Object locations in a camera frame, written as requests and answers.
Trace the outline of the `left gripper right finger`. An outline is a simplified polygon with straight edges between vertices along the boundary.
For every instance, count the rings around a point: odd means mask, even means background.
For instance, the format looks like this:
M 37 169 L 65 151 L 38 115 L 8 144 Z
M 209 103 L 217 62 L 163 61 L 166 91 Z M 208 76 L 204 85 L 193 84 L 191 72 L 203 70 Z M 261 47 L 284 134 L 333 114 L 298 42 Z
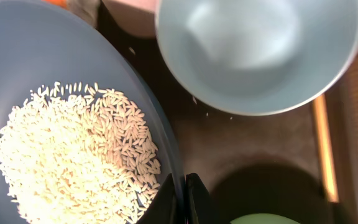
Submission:
M 186 175 L 186 217 L 189 224 L 219 224 L 221 219 L 198 174 Z

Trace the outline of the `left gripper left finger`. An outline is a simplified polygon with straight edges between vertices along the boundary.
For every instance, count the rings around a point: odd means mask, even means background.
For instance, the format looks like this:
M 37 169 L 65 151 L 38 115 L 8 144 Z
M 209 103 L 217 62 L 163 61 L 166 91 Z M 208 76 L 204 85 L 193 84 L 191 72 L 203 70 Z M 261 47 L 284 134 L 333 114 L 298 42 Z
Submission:
M 178 202 L 172 175 L 169 174 L 137 224 L 179 223 Z

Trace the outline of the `mint green bowl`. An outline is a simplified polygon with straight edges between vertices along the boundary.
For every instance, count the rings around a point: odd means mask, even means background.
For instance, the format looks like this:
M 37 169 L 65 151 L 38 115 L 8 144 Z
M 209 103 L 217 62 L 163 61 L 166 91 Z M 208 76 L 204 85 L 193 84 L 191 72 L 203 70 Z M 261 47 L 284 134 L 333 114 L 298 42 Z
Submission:
M 230 221 L 230 224 L 299 224 L 298 222 L 270 213 L 255 213 L 244 215 Z

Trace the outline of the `pile of white rice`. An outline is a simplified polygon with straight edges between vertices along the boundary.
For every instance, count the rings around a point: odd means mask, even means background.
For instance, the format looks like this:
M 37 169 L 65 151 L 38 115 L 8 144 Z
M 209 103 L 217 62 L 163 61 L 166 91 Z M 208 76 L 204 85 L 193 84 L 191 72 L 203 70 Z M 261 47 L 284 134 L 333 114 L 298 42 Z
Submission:
M 157 145 L 144 113 L 114 89 L 32 91 L 0 129 L 0 170 L 28 223 L 136 223 L 157 195 Z

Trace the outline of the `wooden chopstick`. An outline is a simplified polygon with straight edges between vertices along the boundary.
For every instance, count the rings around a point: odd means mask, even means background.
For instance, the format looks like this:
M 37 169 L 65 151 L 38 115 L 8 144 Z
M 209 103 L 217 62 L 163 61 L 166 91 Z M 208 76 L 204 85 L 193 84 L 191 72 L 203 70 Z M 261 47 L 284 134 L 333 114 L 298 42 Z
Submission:
M 338 203 L 339 195 L 337 191 L 337 180 L 324 94 L 313 100 L 313 116 L 323 186 L 328 200 L 330 202 Z

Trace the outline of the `light blue bowl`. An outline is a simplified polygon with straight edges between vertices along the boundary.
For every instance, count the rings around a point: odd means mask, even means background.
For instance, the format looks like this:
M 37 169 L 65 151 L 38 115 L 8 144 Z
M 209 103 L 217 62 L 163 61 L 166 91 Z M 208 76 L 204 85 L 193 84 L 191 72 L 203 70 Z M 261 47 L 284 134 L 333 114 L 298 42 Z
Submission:
M 358 53 L 358 0 L 163 0 L 155 25 L 180 85 L 246 116 L 309 103 Z

